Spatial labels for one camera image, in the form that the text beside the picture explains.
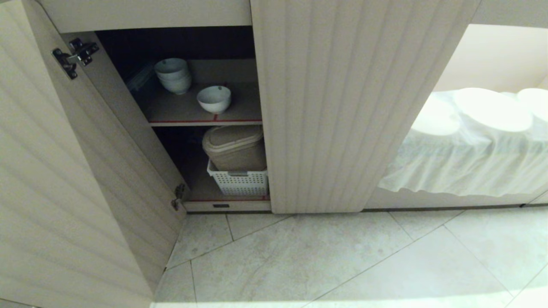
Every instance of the metal hinge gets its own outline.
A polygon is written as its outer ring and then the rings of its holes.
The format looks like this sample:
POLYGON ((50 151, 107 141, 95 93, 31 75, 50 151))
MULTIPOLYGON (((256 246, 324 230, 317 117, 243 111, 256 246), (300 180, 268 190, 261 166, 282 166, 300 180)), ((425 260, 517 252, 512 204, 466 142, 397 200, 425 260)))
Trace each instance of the metal hinge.
POLYGON ((179 184, 179 186, 175 188, 174 192, 176 199, 172 200, 172 207, 175 210, 179 210, 179 203, 182 202, 182 198, 185 195, 185 184, 179 184))
POLYGON ((62 52, 59 48, 55 48, 52 54, 67 76, 70 79, 74 79, 78 77, 78 74, 76 74, 76 63, 79 62, 82 66, 90 64, 93 61, 91 55, 99 50, 99 46, 93 42, 84 44, 79 38, 73 39, 68 44, 72 49, 72 55, 62 52))

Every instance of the beige plastic bin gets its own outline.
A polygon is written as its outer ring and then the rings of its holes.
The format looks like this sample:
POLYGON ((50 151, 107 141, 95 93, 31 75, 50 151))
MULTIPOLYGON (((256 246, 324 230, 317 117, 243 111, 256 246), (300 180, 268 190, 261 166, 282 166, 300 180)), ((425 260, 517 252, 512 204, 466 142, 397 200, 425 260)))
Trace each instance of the beige plastic bin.
POLYGON ((221 126, 208 130, 202 146, 219 171, 266 169, 262 126, 221 126))

